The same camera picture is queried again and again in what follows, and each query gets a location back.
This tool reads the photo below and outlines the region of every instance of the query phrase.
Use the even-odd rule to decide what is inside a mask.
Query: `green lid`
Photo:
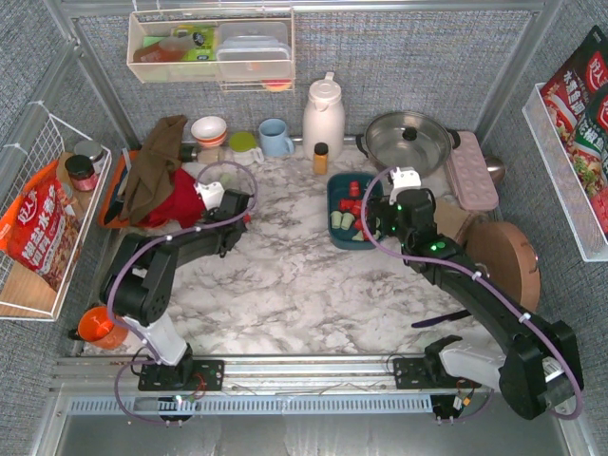
[[[257,147],[256,138],[248,131],[238,131],[232,135],[228,145],[235,152],[247,152]]]

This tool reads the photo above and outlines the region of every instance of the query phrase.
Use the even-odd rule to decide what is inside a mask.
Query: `pink tray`
[[[491,211],[498,193],[485,166],[484,154],[474,133],[459,131],[461,144],[446,161],[447,177],[458,202],[467,211]]]

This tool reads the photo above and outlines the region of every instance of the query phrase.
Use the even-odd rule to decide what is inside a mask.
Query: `steel pot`
[[[357,147],[382,171],[412,167],[424,178],[435,172],[460,145],[455,130],[443,128],[429,116],[414,111],[391,112],[373,120]]]

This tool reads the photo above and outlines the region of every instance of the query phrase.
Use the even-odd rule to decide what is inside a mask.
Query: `stacked bowls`
[[[221,117],[207,116],[194,122],[190,132],[201,147],[209,149],[226,141],[227,125]]]

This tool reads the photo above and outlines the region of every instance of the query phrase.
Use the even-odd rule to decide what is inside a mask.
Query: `orange snack bag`
[[[0,250],[57,291],[78,238],[78,220],[61,203],[57,161],[36,173],[0,219]]]

